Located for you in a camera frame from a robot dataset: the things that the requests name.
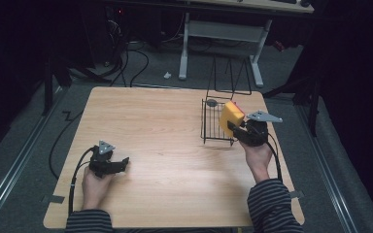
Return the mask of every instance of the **desk leg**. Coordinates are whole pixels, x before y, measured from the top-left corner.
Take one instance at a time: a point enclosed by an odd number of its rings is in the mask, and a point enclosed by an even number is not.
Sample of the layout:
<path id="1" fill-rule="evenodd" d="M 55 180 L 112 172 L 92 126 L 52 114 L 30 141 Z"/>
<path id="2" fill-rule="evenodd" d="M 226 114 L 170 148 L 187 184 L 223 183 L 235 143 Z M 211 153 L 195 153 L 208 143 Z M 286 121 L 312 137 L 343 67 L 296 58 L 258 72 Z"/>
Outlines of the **desk leg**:
<path id="1" fill-rule="evenodd" d="M 266 23 L 265 26 L 262 30 L 260 40 L 258 42 L 256 52 L 254 55 L 250 56 L 250 61 L 251 61 L 251 67 L 253 68 L 253 74 L 254 74 L 254 79 L 255 79 L 255 85 L 257 87 L 263 87 L 263 81 L 262 81 L 262 76 L 261 73 L 259 72 L 259 67 L 258 67 L 258 60 L 262 52 L 262 48 L 265 44 L 266 37 L 268 36 L 269 28 L 271 27 L 272 20 L 269 19 Z"/>
<path id="2" fill-rule="evenodd" d="M 186 13 L 186 23 L 184 26 L 184 46 L 183 53 L 181 54 L 181 64 L 180 64 L 180 80 L 187 79 L 187 38 L 189 34 L 189 13 Z"/>

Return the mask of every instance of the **striped sleeve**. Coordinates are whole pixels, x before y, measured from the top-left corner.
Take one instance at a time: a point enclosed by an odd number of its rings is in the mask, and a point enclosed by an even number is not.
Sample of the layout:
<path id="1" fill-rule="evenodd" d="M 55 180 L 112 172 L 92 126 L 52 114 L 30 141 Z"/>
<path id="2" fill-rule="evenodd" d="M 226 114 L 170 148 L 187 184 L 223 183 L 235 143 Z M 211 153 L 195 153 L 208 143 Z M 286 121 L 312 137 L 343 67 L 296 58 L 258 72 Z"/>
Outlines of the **striped sleeve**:
<path id="1" fill-rule="evenodd" d="M 72 213 L 66 222 L 65 233 L 113 232 L 111 217 L 102 210 L 84 210 Z"/>
<path id="2" fill-rule="evenodd" d="M 254 186 L 248 197 L 248 208 L 254 232 L 303 232 L 291 211 L 288 189 L 277 179 Z"/>

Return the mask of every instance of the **human hand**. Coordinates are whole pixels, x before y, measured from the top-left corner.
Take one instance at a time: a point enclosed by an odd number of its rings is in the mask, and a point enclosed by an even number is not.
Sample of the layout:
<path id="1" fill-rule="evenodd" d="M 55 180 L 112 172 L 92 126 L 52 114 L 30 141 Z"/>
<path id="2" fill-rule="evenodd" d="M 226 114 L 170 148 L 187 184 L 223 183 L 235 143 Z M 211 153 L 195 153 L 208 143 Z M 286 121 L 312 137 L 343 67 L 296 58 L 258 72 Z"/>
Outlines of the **human hand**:
<path id="1" fill-rule="evenodd" d="M 115 174 L 97 177 L 89 167 L 85 167 L 83 179 L 83 210 L 99 209 L 99 205 L 107 194 L 109 184 Z"/>
<path id="2" fill-rule="evenodd" d="M 256 183 L 269 179 L 268 164 L 272 157 L 272 151 L 268 145 L 263 144 L 259 147 L 250 147 L 245 143 L 239 142 L 244 148 L 247 164 L 253 173 Z"/>

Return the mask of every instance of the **wire basket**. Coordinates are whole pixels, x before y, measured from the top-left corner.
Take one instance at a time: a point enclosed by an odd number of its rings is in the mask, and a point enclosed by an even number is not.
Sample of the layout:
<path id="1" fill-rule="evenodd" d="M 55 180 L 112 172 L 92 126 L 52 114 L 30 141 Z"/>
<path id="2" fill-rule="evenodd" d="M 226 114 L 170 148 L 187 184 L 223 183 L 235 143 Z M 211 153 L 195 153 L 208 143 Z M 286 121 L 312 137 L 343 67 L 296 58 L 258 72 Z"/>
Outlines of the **wire basket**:
<path id="1" fill-rule="evenodd" d="M 211 69 L 211 76 L 208 81 L 207 94 L 205 99 L 202 99 L 202 112 L 201 112 L 201 138 L 204 144 L 207 140 L 222 140 L 229 141 L 230 145 L 234 143 L 233 138 L 227 136 L 223 129 L 220 128 L 220 114 L 225 103 L 232 100 L 234 94 L 251 95 L 251 83 L 248 74 L 247 60 L 243 59 L 238 76 L 234 79 L 232 73 L 232 62 L 228 58 L 225 74 L 229 70 L 230 89 L 220 89 L 217 82 L 217 58 L 214 56 L 213 65 Z M 248 83 L 248 92 L 236 91 L 236 86 L 240 78 L 246 75 Z"/>

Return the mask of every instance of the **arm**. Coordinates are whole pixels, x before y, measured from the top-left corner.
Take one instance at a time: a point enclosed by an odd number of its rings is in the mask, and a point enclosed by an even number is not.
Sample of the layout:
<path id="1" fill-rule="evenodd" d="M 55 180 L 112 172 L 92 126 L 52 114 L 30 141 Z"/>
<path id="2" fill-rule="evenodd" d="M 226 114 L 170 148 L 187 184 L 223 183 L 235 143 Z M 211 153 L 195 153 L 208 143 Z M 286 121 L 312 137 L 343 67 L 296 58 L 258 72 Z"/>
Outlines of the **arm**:
<path id="1" fill-rule="evenodd" d="M 269 178 L 271 149 L 266 144 L 259 147 L 241 145 L 256 181 L 248 197 L 254 232 L 303 232 L 292 214 L 288 189 L 279 180 Z"/>
<path id="2" fill-rule="evenodd" d="M 81 211 L 68 217 L 65 232 L 113 232 L 109 214 L 99 210 L 113 177 L 106 175 L 100 179 L 88 167 L 85 168 L 84 204 Z"/>

